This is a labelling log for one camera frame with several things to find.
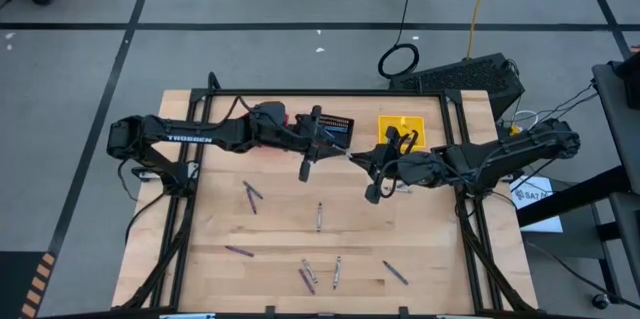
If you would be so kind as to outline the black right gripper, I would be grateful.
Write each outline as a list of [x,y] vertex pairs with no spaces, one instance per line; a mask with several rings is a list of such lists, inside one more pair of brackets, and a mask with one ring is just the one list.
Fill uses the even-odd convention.
[[[349,160],[364,169],[372,182],[365,190],[365,198],[371,204],[381,199],[379,176],[386,179],[398,179],[405,184],[423,187],[441,185],[441,163],[433,153],[411,152],[400,156],[399,131],[389,126],[385,132],[386,142],[376,144],[367,152],[351,153]],[[384,164],[381,158],[397,158]]]

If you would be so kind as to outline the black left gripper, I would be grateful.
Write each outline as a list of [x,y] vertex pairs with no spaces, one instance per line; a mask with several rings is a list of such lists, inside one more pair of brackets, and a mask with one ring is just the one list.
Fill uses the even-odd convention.
[[307,141],[299,169],[299,180],[306,182],[313,163],[347,153],[349,119],[323,114],[319,105],[314,105],[310,114],[296,114],[295,119],[296,131]]

